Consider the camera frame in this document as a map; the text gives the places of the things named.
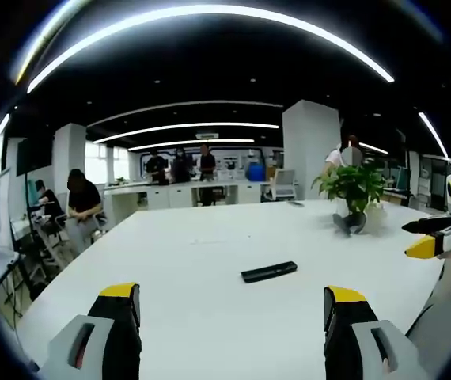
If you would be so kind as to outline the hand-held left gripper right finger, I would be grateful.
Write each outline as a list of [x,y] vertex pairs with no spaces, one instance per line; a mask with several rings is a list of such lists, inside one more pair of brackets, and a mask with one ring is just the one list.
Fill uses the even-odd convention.
[[324,288],[327,379],[426,379],[416,346],[359,292]]

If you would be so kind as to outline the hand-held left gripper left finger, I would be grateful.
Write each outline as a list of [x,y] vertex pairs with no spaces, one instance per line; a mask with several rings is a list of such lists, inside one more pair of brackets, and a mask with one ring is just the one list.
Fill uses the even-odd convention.
[[138,379],[139,285],[111,285],[49,343],[40,379]]

